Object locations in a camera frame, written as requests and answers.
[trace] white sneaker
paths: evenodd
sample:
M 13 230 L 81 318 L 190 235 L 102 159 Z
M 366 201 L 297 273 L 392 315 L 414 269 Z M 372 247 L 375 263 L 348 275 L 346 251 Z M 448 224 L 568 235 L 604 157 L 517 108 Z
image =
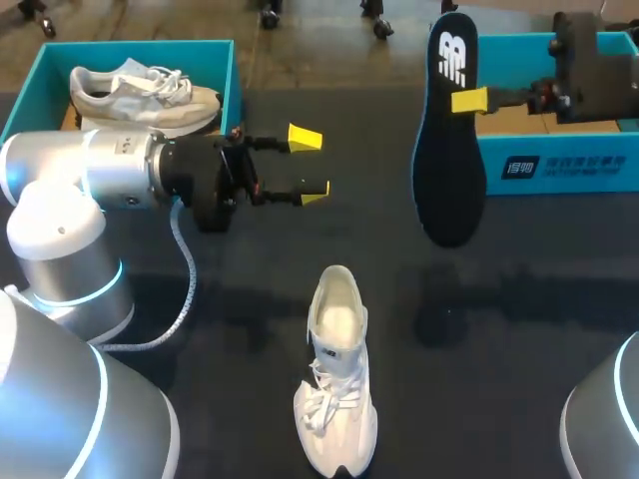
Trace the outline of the white sneaker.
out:
M 303 381 L 294 399 L 304 452 L 327 478 L 358 477 L 375 449 L 377 411 L 368 387 L 367 325 L 352 273 L 344 266 L 328 267 L 309 312 L 317 387 Z
M 193 86 L 180 70 L 131 58 L 113 72 L 74 68 L 70 90 L 82 130 L 144 128 L 175 138 L 201 130 L 221 108 L 216 91 Z

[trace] glowing blue ring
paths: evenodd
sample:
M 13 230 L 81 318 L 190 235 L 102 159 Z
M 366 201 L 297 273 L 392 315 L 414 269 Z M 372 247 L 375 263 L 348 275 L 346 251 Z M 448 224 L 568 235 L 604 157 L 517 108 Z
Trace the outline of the glowing blue ring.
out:
M 78 457 L 76 457 L 76 460 L 73 462 L 71 469 L 69 469 L 69 472 L 67 472 L 63 479 L 76 479 L 78 474 L 80 474 L 80 471 L 87 462 L 91 451 L 93 451 L 93 448 L 96 445 L 100 429 L 102 429 L 102 423 L 104 422 L 104 416 L 107 412 L 107 399 L 109 396 L 107 366 L 105 365 L 104 359 L 100 353 L 92 345 L 89 345 L 89 347 L 96 356 L 98 369 L 100 370 L 100 395 L 98 396 L 98 408 L 96 410 L 96 415 L 93 418 L 93 424 L 91 424 L 89 435 L 87 435 L 87 440 L 85 441 L 84 446 L 82 446 L 80 454 L 78 454 Z
M 116 275 L 113 276 L 113 279 L 111 279 L 108 283 L 106 283 L 104 286 L 102 286 L 97 291 L 92 292 L 91 294 L 87 294 L 86 296 L 80 297 L 78 299 L 71 299 L 70 301 L 49 301 L 47 299 L 42 299 L 41 297 L 39 297 L 36 294 L 34 294 L 34 296 L 36 297 L 36 299 L 39 302 L 41 302 L 45 306 L 49 306 L 49 307 L 72 307 L 72 306 L 78 306 L 78 305 L 83 304 L 85 302 L 89 302 L 92 299 L 95 299 L 96 297 L 101 296 L 102 294 L 107 292 L 109 289 L 111 289 L 116 284 L 116 282 L 118 282 L 118 279 L 120 279 L 120 276 L 122 276 L 122 272 L 123 271 L 124 271 L 124 266 L 122 265 L 122 262 L 120 261 L 120 267 L 118 268 L 118 272 L 116 272 Z
M 619 348 L 619 352 L 617 352 L 617 357 L 615 358 L 615 368 L 614 368 L 614 383 L 615 383 L 615 394 L 617 395 L 617 403 L 619 403 L 619 410 L 621 411 L 621 417 L 628 426 L 628 430 L 632 437 L 634 438 L 637 445 L 639 445 L 639 430 L 637 430 L 637 426 L 635 426 L 632 417 L 630 416 L 630 412 L 628 411 L 628 407 L 626 406 L 626 401 L 623 399 L 623 392 L 621 391 L 621 359 L 623 357 L 623 353 L 628 346 L 628 343 L 635 337 L 635 334 L 630 336 L 626 342 Z

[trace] shoe box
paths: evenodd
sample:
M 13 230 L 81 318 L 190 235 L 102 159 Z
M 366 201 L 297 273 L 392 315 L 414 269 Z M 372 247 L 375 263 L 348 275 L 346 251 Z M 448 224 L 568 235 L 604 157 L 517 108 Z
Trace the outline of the shoe box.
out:
M 552 33 L 479 35 L 477 87 L 528 88 L 555 73 Z M 639 55 L 625 33 L 597 33 L 603 55 Z M 527 107 L 477 115 L 490 196 L 639 192 L 637 121 L 559 125 Z
M 219 133 L 227 135 L 241 123 L 242 89 L 232 40 L 47 43 L 31 67 L 0 144 L 22 132 L 77 130 L 69 95 L 73 68 L 109 72 L 128 58 L 181 70 L 194 85 L 221 92 Z

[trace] black insole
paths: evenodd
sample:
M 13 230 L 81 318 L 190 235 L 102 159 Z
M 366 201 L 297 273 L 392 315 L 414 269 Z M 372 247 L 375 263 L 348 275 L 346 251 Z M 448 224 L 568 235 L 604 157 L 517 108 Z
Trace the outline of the black insole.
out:
M 461 13 L 432 28 L 426 55 L 426 105 L 412 166 L 412 190 L 424 231 L 442 247 L 475 233 L 486 196 L 486 172 L 474 114 L 452 114 L 451 94 L 477 88 L 477 29 Z

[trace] black tabletop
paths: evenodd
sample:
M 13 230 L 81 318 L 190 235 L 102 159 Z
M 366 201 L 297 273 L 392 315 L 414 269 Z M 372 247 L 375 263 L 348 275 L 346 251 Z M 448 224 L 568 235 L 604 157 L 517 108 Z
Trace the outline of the black tabletop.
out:
M 327 178 L 331 196 L 306 209 L 240 207 L 221 237 L 184 214 L 200 274 L 194 312 L 173 347 L 118 356 L 173 402 L 179 477 L 315 477 L 293 396 L 308 307 L 333 263 L 351 268 L 369 311 L 370 477 L 565 477 L 564 400 L 636 327 L 639 197 L 492 198 L 468 246 L 437 248 L 409 191 L 422 95 L 248 93 L 251 134 L 289 122 L 324 134 L 320 153 L 256 155 L 267 184 Z M 108 213 L 108 233 L 135 288 L 130 335 L 153 336 L 187 285 L 168 212 Z M 4 237 L 0 258 L 0 283 L 24 283 Z

